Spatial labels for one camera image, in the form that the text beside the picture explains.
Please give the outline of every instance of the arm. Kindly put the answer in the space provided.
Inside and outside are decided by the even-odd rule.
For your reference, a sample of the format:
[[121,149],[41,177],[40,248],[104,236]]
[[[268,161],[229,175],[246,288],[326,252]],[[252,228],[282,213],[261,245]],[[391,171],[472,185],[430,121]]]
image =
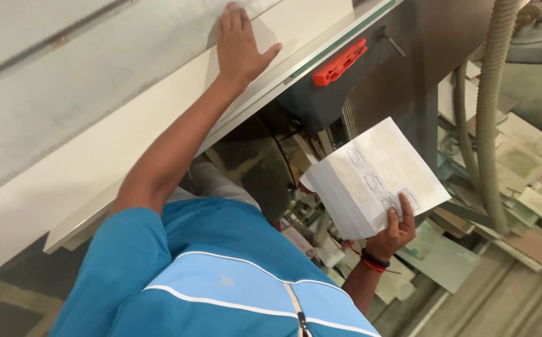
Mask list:
[[250,19],[243,8],[231,2],[217,26],[219,75],[132,167],[109,214],[142,207],[160,215],[208,132],[279,50],[281,44],[275,44],[265,54],[259,54]]
[[[402,205],[402,222],[398,223],[395,208],[389,208],[387,228],[367,240],[367,250],[382,261],[389,261],[398,249],[415,238],[415,217],[412,208],[404,193],[400,193],[399,197]],[[342,286],[363,315],[367,313],[380,277],[380,272],[372,270],[360,261]]]

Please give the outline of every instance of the black wristband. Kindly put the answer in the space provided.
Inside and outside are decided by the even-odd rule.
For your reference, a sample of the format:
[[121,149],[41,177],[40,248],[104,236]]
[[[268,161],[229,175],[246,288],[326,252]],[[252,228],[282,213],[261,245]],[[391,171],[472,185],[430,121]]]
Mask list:
[[361,251],[362,252],[362,255],[363,255],[363,258],[366,259],[366,260],[369,260],[379,266],[382,266],[384,268],[387,268],[389,267],[391,264],[389,263],[389,261],[381,261],[380,259],[376,258],[375,256],[373,256],[366,248],[363,248],[363,250]]

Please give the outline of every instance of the right hand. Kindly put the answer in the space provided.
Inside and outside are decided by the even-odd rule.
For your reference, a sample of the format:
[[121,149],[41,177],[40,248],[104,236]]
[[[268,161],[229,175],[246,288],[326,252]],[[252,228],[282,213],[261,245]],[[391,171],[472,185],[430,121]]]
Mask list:
[[386,262],[398,249],[412,241],[417,231],[408,198],[404,193],[400,193],[398,197],[402,206],[402,222],[398,221],[398,212],[391,207],[387,210],[387,228],[367,239],[367,250]]
[[281,47],[281,43],[276,43],[260,54],[246,11],[230,2],[217,26],[219,77],[245,90],[268,67]]

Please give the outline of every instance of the red clamp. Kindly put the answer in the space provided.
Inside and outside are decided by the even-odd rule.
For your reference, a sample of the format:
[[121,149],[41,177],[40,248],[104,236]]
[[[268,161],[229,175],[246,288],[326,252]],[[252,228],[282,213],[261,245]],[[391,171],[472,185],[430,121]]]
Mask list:
[[366,46],[367,39],[362,38],[344,50],[340,55],[329,61],[323,68],[312,75],[312,81],[316,86],[327,86],[337,80],[350,65],[354,63],[369,48]]

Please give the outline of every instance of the dust extraction pipe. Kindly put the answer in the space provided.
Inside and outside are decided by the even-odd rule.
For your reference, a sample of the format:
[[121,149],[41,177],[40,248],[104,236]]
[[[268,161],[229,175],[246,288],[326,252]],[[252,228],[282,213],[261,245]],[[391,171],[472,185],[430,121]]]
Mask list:
[[510,38],[519,10],[519,0],[496,0],[487,33],[485,56],[481,67],[477,98],[477,157],[481,196],[487,214],[498,233],[508,232],[506,215],[501,204],[496,172],[496,111],[501,77],[510,45]]
[[475,154],[469,138],[469,126],[466,124],[466,108],[464,106],[464,83],[466,82],[466,63],[464,60],[454,71],[454,121],[456,122],[456,132],[458,134],[458,144],[462,159],[470,175],[470,181],[473,183],[475,191],[480,191],[479,169],[475,161]]

